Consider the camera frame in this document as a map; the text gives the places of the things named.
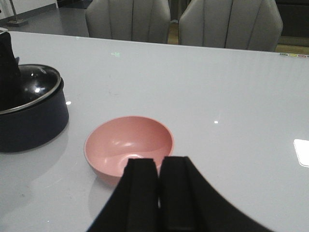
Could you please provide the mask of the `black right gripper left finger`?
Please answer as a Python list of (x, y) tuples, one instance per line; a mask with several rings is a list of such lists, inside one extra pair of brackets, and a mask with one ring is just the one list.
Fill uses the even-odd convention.
[(158, 176), (153, 159), (129, 159), (89, 232), (156, 232)]

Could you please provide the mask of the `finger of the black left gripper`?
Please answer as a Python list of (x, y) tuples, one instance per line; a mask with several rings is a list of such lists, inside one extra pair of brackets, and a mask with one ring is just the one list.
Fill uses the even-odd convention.
[(15, 60), (11, 36), (0, 34), (0, 108), (11, 109), (20, 104), (21, 73)]

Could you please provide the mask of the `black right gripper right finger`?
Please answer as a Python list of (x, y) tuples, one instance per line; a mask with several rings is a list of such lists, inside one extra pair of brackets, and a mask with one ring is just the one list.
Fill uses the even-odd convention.
[(165, 157), (159, 175), (162, 232), (267, 232), (202, 176), (188, 157)]

